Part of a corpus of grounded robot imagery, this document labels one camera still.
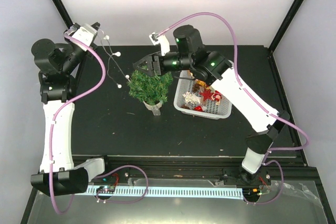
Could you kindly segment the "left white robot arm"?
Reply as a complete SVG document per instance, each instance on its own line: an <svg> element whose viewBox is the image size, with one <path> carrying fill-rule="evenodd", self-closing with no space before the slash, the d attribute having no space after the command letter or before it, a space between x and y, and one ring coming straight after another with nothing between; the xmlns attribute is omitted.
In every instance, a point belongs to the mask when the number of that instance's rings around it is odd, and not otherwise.
<svg viewBox="0 0 336 224"><path fill-rule="evenodd" d="M89 182L97 177L108 181L113 174L103 158L92 158L75 166L71 153L71 124L77 92L72 72L89 53L100 23L73 24L64 32L65 43L56 44L44 38L31 47L34 63L39 68L40 96L45 115L45 143L42 162L31 185L47 196L84 193Z"/></svg>

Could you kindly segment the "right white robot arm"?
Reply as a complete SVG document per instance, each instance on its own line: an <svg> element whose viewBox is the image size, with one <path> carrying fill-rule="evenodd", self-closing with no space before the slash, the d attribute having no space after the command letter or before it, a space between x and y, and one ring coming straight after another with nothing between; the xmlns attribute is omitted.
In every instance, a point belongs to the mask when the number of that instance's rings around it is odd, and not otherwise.
<svg viewBox="0 0 336 224"><path fill-rule="evenodd" d="M176 52L170 51L165 36L151 34L150 39L155 45L160 45L161 50L135 62L134 69L150 77L188 70L196 79L204 81L228 99L255 131L246 138L247 151L238 171L243 183L252 183L285 121L289 120L289 113L271 107L243 80L238 81L235 65L221 53L206 50L199 30L192 25L178 27L173 36Z"/></svg>

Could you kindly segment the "small green christmas tree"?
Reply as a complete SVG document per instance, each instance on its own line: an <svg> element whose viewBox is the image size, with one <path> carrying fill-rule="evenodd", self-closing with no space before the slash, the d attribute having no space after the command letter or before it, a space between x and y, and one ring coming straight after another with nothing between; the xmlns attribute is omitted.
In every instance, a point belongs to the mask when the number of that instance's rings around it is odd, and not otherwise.
<svg viewBox="0 0 336 224"><path fill-rule="evenodd" d="M149 111L155 105L161 108L167 102L172 82L173 77L170 72L162 76L149 77L135 70L128 81L129 95L143 103Z"/></svg>

